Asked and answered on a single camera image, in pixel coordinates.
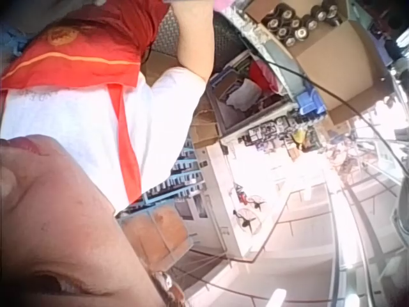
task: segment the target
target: apron logo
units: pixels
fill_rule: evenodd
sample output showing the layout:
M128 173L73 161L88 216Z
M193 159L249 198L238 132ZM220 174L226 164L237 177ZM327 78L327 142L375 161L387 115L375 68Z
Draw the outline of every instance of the apron logo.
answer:
M53 46L66 45L74 41L78 30L70 27L56 27L48 30L48 41Z

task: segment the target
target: lips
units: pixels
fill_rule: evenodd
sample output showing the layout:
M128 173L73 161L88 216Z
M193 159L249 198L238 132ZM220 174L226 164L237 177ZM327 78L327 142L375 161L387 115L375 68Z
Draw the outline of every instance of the lips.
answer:
M37 145L33 141L25 137L19 137L9 140L0 139L0 146L18 148L26 150L28 152L32 152L36 155L40 154L40 150L38 149Z

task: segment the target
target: black cable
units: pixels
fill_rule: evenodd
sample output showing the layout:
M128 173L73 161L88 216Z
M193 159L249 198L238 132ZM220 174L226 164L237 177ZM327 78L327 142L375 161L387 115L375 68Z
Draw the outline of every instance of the black cable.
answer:
M347 106L352 112L354 112L357 116L359 116L359 118L361 120L364 121L364 123L366 123L368 125L368 127L370 127L372 129L372 131L378 136L379 140L386 146L386 148L390 151L390 154L393 156L393 158L396 160L396 162L399 164L399 166L402 168L403 173L405 174L406 177L409 178L409 171L405 168L405 165L403 165L402 161L400 161L400 159L396 156L396 154L393 152L392 148L390 147L390 145L388 144L388 142L382 137L382 135L379 133L379 131L372 125L372 123L370 123L365 117L363 117L361 115L360 112L358 112L353 106L351 106L347 101L343 100L341 97L337 96L336 94L332 93L331 91L327 90L326 88L324 88L323 86L320 86L319 84L315 83L314 81L311 81L310 78L290 69L287 67L284 67L282 65L270 62L265 60L268 64L274 65L282 70L285 70L287 72L290 72L292 74L295 74L297 76L299 76L300 78L302 78L303 80L310 82L313 86L315 86L316 88L319 88L321 91L324 91L325 93L327 93L328 95L334 97L335 99L339 100L343 105Z

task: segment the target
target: skin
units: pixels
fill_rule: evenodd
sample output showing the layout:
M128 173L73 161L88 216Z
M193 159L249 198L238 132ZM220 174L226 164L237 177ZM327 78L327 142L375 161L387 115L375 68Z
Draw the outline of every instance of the skin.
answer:
M31 306L164 306L108 200L58 142L28 140L37 152L0 146L2 281Z

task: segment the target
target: person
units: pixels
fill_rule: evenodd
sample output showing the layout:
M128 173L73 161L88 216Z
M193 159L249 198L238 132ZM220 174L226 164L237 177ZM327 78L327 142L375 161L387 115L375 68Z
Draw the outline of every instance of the person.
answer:
M4 71L1 281L20 303L181 306L114 218L169 176L212 72L213 1L171 6L180 67L151 88L139 68L159 0L85 6Z

